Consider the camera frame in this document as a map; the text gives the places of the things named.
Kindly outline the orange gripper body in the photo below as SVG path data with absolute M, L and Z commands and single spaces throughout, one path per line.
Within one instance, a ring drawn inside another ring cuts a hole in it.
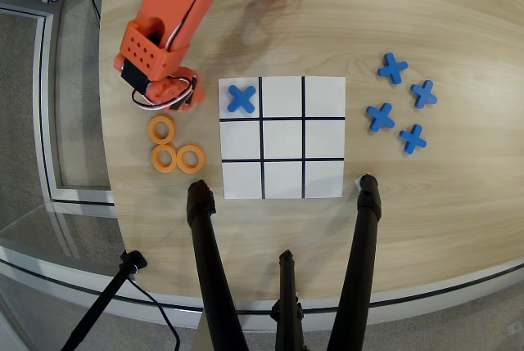
M 141 98 L 144 110 L 188 111 L 197 102 L 197 72 L 181 67 L 174 75 L 150 82 Z

